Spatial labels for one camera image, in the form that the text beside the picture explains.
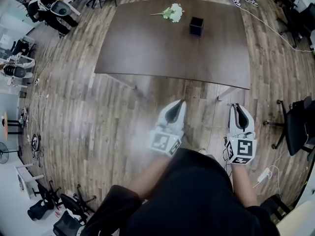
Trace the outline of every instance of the dark brown tabletop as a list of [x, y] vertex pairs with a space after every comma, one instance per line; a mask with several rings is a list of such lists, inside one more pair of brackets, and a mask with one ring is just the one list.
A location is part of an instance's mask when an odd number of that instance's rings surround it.
[[[159, 13], [180, 3], [178, 23]], [[189, 34], [204, 19], [201, 37]], [[250, 89], [250, 62], [240, 9], [199, 0], [148, 0], [118, 6], [95, 73], [165, 76]]]

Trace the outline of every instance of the white sneaker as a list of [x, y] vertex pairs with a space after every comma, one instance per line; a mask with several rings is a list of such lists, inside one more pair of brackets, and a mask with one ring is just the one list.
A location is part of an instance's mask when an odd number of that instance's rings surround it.
[[258, 3], [255, 0], [245, 0], [246, 2], [250, 2], [252, 5], [258, 7]]
[[234, 4], [239, 7], [239, 8], [242, 8], [242, 5], [241, 5], [241, 1], [240, 0], [233, 0]]

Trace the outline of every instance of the electric fan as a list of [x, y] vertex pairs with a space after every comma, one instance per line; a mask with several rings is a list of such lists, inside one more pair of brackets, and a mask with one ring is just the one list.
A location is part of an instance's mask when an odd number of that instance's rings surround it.
[[0, 143], [0, 163], [6, 163], [9, 160], [9, 153], [18, 152], [19, 156], [22, 156], [22, 149], [19, 146], [18, 150], [9, 151], [4, 143]]

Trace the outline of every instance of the black cube box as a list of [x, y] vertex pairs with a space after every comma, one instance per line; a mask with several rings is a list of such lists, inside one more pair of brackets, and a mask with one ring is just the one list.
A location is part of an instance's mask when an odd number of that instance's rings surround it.
[[201, 37], [203, 31], [203, 19], [192, 17], [189, 25], [189, 33]]

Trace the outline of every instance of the wooden floor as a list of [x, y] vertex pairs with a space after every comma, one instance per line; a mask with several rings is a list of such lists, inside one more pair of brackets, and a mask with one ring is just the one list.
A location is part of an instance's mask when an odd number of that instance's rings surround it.
[[[138, 0], [118, 0], [127, 3]], [[230, 0], [209, 0], [231, 4]], [[243, 2], [243, 8], [267, 22], [277, 31], [283, 26], [276, 18], [284, 16], [272, 0], [257, 0], [259, 8]], [[176, 99], [185, 99], [188, 113], [185, 123], [187, 140], [194, 148], [205, 148], [222, 162], [223, 137], [226, 134], [230, 103], [244, 104], [255, 120], [258, 139], [255, 160], [248, 166], [252, 184], [262, 171], [287, 150], [285, 141], [278, 150], [271, 144], [280, 136], [280, 128], [263, 126], [265, 119], [283, 121], [277, 99], [286, 106], [307, 95], [315, 97], [315, 60], [311, 53], [292, 50], [265, 25], [242, 11], [250, 52], [252, 89], [216, 102], [224, 86], [195, 81], [146, 76], [125, 76], [135, 82], [130, 90], [106, 77], [94, 74], [98, 53], [115, 13], [113, 2], [93, 10], [86, 1], [74, 6], [82, 12], [80, 24], [59, 40], [58, 33], [41, 25], [31, 34], [38, 41], [35, 53], [38, 86], [31, 85], [27, 99], [30, 120], [23, 135], [23, 161], [32, 162], [27, 135], [38, 132], [42, 138], [44, 173], [64, 193], [74, 192], [80, 183], [86, 198], [97, 195], [99, 205], [112, 184], [126, 184], [156, 156], [146, 149], [148, 131], [159, 111]], [[307, 42], [299, 45], [309, 50]], [[34, 93], [41, 97], [38, 111]], [[286, 151], [275, 164], [280, 170], [283, 200], [290, 204], [298, 195], [307, 175], [307, 154], [289, 156]], [[255, 189], [260, 201], [277, 193], [277, 171]]]

